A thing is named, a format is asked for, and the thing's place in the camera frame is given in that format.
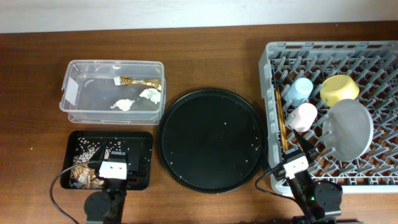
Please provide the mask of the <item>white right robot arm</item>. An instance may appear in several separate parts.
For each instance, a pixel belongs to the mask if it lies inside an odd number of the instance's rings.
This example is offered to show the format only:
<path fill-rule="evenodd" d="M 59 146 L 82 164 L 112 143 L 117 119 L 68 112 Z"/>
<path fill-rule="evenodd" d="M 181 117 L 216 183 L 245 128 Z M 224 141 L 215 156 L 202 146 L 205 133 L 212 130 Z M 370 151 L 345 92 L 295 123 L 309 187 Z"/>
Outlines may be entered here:
<path fill-rule="evenodd" d="M 300 145 L 282 153 L 282 162 L 272 174 L 288 183 L 302 216 L 293 217 L 293 223 L 336 223 L 341 215 L 342 186 L 328 180 L 312 179 L 308 169 L 315 164 L 315 146 L 297 131 L 294 135 Z"/>

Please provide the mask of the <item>gold snack wrapper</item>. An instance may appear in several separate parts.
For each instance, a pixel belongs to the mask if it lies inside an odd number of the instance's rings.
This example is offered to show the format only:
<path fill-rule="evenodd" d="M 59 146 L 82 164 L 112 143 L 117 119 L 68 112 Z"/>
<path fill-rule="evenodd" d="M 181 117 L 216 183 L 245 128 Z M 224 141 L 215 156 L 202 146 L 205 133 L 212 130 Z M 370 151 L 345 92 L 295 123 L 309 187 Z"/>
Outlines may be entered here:
<path fill-rule="evenodd" d="M 127 76 L 116 76 L 113 78 L 113 80 L 114 80 L 114 84 L 116 86 L 139 84 L 139 85 L 151 86 L 152 88 L 155 88 L 157 90 L 161 90 L 161 88 L 162 88 L 162 80 L 161 79 L 136 80 L 136 79 L 132 79 Z"/>

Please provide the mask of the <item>light blue plastic cup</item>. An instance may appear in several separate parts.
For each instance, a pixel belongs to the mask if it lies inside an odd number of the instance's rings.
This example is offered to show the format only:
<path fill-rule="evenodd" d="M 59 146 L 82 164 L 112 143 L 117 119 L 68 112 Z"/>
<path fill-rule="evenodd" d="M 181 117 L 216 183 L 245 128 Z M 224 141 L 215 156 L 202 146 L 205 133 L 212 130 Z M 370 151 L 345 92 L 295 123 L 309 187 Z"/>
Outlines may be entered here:
<path fill-rule="evenodd" d="M 313 83 L 308 78 L 298 78 L 288 89 L 284 100 L 291 101 L 292 106 L 298 107 L 309 98 L 312 90 Z"/>

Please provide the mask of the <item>yellow bowl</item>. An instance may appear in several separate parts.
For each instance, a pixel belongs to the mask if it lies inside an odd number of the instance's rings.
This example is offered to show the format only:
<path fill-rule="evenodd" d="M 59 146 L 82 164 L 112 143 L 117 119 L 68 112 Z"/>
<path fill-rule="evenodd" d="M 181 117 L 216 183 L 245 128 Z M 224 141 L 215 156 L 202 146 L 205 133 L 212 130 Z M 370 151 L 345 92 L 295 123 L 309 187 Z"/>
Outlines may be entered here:
<path fill-rule="evenodd" d="M 320 98 L 325 101 L 327 107 L 344 100 L 354 100 L 359 95 L 359 86 L 348 75 L 335 75 L 327 78 L 322 83 Z"/>

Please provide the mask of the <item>pink plastic cup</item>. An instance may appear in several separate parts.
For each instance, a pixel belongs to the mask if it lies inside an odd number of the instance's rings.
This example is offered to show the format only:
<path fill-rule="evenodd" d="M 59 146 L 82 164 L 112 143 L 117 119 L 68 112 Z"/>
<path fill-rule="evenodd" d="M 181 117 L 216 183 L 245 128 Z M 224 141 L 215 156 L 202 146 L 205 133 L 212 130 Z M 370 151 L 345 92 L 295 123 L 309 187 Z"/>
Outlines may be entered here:
<path fill-rule="evenodd" d="M 317 117 L 317 108 L 311 103 L 302 103 L 289 114 L 289 117 L 294 117 L 289 124 L 291 129 L 300 133 L 306 132 Z"/>

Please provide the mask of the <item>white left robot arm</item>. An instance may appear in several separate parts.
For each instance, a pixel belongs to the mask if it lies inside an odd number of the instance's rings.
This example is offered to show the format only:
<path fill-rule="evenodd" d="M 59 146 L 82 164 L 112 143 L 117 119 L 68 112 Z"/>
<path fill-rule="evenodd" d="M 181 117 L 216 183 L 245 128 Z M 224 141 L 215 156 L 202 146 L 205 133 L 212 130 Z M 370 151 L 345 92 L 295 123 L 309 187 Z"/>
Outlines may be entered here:
<path fill-rule="evenodd" d="M 104 182 L 100 191 L 88 196 L 84 211 L 87 223 L 121 223 L 129 190 L 144 190 L 149 185 L 150 166 L 140 149 L 110 151 L 101 149 L 91 158 L 95 174 Z"/>

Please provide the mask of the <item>light grey round plate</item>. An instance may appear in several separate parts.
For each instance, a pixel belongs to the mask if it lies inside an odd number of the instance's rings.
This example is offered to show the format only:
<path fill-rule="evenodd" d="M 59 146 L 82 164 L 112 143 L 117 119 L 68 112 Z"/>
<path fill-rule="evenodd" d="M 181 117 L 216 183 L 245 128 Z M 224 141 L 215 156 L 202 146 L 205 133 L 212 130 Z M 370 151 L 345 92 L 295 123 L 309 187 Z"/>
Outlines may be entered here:
<path fill-rule="evenodd" d="M 373 140 L 373 119 L 365 106 L 356 100 L 344 99 L 335 103 L 327 112 L 322 133 L 327 149 L 334 149 L 331 156 L 339 161 L 352 161 L 362 156 Z"/>

